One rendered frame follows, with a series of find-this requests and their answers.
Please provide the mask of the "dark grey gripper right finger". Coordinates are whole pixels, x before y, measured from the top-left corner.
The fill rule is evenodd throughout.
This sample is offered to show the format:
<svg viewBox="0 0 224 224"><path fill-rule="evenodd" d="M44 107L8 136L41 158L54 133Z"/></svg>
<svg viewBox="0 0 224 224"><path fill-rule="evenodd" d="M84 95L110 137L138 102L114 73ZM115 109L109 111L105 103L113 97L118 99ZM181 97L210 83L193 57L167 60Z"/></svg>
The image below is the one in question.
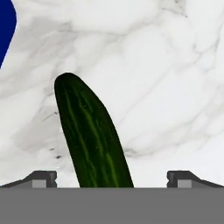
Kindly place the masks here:
<svg viewBox="0 0 224 224"><path fill-rule="evenodd" d="M224 188L224 185L200 179L190 171L168 171L166 177L168 188Z"/></svg>

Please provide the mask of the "dark blue bowl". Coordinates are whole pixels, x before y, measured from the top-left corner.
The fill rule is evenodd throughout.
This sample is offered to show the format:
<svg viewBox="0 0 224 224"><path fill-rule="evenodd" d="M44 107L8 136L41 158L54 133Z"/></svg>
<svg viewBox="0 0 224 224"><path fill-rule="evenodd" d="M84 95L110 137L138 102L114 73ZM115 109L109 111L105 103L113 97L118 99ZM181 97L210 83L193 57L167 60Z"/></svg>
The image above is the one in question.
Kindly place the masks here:
<svg viewBox="0 0 224 224"><path fill-rule="evenodd" d="M11 0L0 0L0 67L16 29L17 14Z"/></svg>

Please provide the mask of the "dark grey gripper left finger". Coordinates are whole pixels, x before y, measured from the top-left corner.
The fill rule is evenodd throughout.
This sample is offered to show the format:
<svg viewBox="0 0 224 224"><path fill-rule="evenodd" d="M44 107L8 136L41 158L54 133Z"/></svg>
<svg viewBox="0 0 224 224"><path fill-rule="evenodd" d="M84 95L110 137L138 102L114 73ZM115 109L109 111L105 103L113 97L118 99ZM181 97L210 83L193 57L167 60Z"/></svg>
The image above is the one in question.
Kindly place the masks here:
<svg viewBox="0 0 224 224"><path fill-rule="evenodd" d="M56 171L34 171L24 179L1 185L1 188L56 188Z"/></svg>

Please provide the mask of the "dark green cucumber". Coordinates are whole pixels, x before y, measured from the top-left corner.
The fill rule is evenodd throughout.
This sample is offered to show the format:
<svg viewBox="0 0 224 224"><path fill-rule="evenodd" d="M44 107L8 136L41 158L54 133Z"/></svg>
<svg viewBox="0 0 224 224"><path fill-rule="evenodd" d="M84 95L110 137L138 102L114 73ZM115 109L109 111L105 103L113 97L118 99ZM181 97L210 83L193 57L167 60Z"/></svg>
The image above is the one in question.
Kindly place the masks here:
<svg viewBox="0 0 224 224"><path fill-rule="evenodd" d="M63 73L54 93L81 187L133 187L115 125L98 96L77 75Z"/></svg>

